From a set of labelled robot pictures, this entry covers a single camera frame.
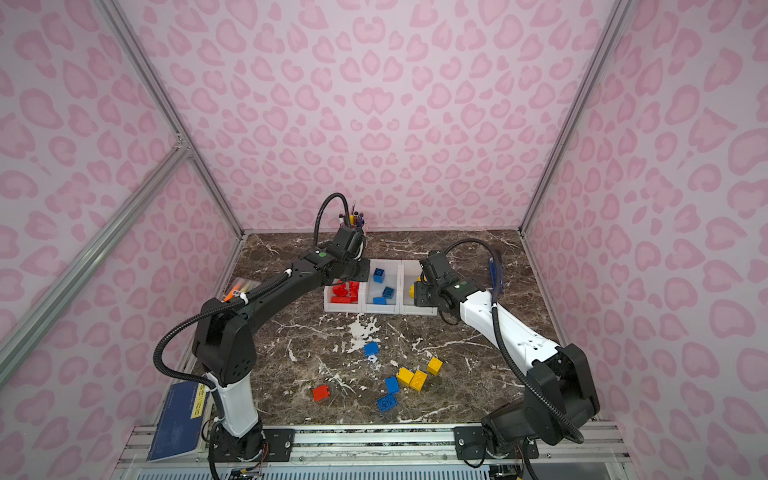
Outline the red lego brick front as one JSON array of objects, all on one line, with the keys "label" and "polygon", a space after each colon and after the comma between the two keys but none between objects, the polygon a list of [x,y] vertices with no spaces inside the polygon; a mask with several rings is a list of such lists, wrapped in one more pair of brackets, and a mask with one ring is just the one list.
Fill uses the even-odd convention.
[{"label": "red lego brick front", "polygon": [[330,397],[330,388],[328,385],[320,385],[312,390],[312,397],[315,402],[321,402]]}]

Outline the blue small lego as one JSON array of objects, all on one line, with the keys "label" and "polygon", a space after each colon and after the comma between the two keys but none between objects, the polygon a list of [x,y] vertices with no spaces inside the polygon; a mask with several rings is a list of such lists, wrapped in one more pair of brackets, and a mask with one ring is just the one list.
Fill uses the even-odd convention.
[{"label": "blue small lego", "polygon": [[396,377],[386,378],[385,386],[388,394],[396,394],[400,391],[400,386]]}]

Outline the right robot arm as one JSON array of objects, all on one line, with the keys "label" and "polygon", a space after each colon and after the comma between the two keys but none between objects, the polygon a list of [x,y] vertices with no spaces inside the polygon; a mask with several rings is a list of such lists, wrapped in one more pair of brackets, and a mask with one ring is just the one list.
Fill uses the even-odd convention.
[{"label": "right robot arm", "polygon": [[[462,276],[448,255],[476,244],[490,254],[491,287],[484,289]],[[486,452],[503,458],[525,452],[529,442],[554,446],[563,440],[581,444],[581,427],[600,412],[587,357],[571,343],[561,346],[536,333],[500,304],[503,264],[500,252],[480,239],[459,240],[433,250],[420,261],[414,283],[415,303],[437,309],[481,333],[500,352],[507,367],[525,389],[523,399],[503,405],[481,420]]]}]

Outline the blue lego front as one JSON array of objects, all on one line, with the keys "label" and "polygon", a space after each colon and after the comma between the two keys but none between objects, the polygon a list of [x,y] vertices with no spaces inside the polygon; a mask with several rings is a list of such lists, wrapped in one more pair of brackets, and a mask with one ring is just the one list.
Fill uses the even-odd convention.
[{"label": "blue lego front", "polygon": [[387,412],[398,405],[395,394],[387,394],[377,400],[377,406],[380,412]]}]

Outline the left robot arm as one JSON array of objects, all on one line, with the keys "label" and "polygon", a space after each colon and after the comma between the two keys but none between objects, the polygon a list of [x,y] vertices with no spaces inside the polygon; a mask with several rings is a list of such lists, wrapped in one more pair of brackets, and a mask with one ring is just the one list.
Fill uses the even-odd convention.
[{"label": "left robot arm", "polygon": [[[367,278],[367,240],[363,228],[352,223],[347,198],[334,192],[321,206],[326,208],[335,199],[340,200],[343,212],[342,222],[331,240],[315,239],[281,273],[252,290],[226,301],[208,301],[198,314],[171,328],[154,349],[153,364],[159,373],[197,383],[212,395],[217,416],[207,436],[211,468],[216,466],[218,456],[240,462],[262,462],[268,456],[268,443],[251,385],[251,372],[257,360],[254,336],[258,330],[308,293],[338,281],[363,282]],[[176,370],[164,360],[170,342],[188,328],[195,330],[192,353],[204,369],[201,375]]]}]

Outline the red lego brick cluster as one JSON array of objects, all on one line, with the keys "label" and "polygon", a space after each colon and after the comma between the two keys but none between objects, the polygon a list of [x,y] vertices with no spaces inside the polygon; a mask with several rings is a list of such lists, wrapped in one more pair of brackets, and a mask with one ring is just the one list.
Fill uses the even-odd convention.
[{"label": "red lego brick cluster", "polygon": [[360,283],[349,281],[331,287],[332,304],[357,304],[359,302]]}]

